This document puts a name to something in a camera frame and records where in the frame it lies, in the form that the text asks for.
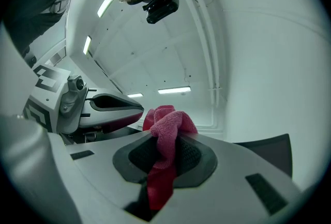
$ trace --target black mesh grille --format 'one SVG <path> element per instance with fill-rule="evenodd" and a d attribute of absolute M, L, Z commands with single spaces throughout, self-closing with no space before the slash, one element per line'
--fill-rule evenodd
<path fill-rule="evenodd" d="M 150 138 L 129 153 L 129 160 L 145 173 L 149 173 L 160 154 L 156 149 L 157 138 Z M 177 176 L 196 167 L 201 159 L 200 150 L 180 137 L 176 140 L 175 164 Z"/>

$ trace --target fluorescent light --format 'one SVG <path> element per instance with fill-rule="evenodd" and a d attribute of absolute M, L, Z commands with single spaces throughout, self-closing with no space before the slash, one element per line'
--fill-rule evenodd
<path fill-rule="evenodd" d="M 143 95 L 142 94 L 131 94 L 131 95 L 128 95 L 128 97 L 137 98 L 137 97 L 143 97 Z"/>
<path fill-rule="evenodd" d="M 185 93 L 190 92 L 191 87 L 181 87 L 181 88 L 173 88 L 173 89 L 160 89 L 159 94 L 174 94 L 174 93 Z"/>
<path fill-rule="evenodd" d="M 101 4 L 99 10 L 98 10 L 98 16 L 101 18 L 101 16 L 104 14 L 104 12 L 107 10 L 108 6 L 112 3 L 113 0 L 104 0 Z"/>
<path fill-rule="evenodd" d="M 86 55 L 87 54 L 87 51 L 88 51 L 88 47 L 89 47 L 89 44 L 91 43 L 91 37 L 90 36 L 88 36 L 87 38 L 86 38 L 86 42 L 85 42 L 85 46 L 84 46 L 84 50 L 83 50 L 83 52 L 84 52 L 84 54 Z"/>

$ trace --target towel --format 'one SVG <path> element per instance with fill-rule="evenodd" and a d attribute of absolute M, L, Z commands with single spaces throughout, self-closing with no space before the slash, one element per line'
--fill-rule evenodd
<path fill-rule="evenodd" d="M 158 137 L 157 150 L 161 158 L 155 162 L 147 177 L 149 208 L 160 210 L 173 193 L 173 181 L 176 178 L 174 164 L 175 141 L 178 131 L 198 133 L 191 118 L 173 106 L 160 106 L 150 109 L 144 120 L 143 130 L 151 130 Z"/>

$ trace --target red fabric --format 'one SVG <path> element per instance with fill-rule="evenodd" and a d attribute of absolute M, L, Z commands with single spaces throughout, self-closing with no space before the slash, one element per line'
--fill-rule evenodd
<path fill-rule="evenodd" d="M 151 129 L 153 137 L 158 137 L 157 150 L 161 158 L 157 161 L 147 177 L 149 208 L 160 210 L 173 192 L 176 178 L 175 140 L 179 130 L 198 133 L 191 118 L 183 111 L 176 111 L 173 106 L 160 106 L 149 110 L 143 130 Z"/>

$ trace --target dark sleeve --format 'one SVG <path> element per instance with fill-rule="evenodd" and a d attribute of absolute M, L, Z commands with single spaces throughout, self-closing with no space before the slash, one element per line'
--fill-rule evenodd
<path fill-rule="evenodd" d="M 29 19 L 18 20 L 7 26 L 9 35 L 19 53 L 22 55 L 28 46 L 62 17 L 61 14 L 38 14 Z"/>

